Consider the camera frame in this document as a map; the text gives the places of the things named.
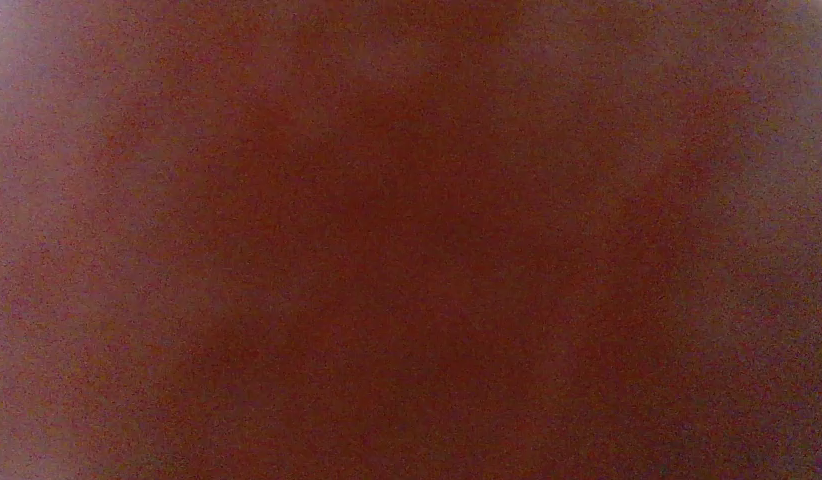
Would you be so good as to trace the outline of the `red paper box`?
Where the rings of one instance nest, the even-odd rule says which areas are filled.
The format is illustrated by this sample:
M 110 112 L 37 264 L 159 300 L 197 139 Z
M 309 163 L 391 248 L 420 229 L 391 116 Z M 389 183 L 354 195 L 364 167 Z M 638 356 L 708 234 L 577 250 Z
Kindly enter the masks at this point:
M 822 479 L 822 1 L 0 1 L 0 479 Z

